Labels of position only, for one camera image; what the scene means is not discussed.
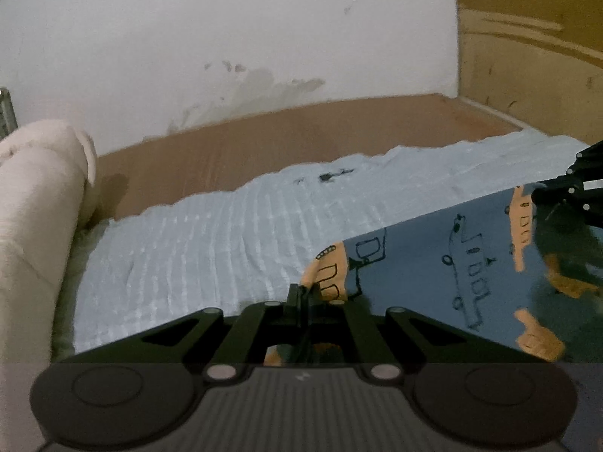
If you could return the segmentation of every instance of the black line drawing of car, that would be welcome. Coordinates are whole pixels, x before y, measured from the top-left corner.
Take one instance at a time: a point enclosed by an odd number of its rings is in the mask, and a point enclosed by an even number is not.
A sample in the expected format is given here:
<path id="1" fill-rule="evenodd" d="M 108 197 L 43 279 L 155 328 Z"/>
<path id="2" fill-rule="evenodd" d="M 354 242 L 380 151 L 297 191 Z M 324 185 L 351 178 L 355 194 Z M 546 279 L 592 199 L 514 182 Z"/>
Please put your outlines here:
<path id="1" fill-rule="evenodd" d="M 387 237 L 387 228 L 380 229 L 376 235 L 370 238 L 358 241 L 356 243 L 355 257 L 348 257 L 349 270 L 356 270 L 356 290 L 354 294 L 348 296 L 349 299 L 360 296 L 363 293 L 360 283 L 360 269 L 377 263 L 385 259 L 385 238 Z"/>
<path id="2" fill-rule="evenodd" d="M 483 323 L 478 301 L 490 294 L 486 268 L 495 259 L 485 256 L 481 233 L 467 237 L 466 222 L 464 215 L 456 216 L 442 263 L 452 267 L 454 273 L 457 295 L 452 306 L 463 311 L 465 324 L 475 330 Z"/>

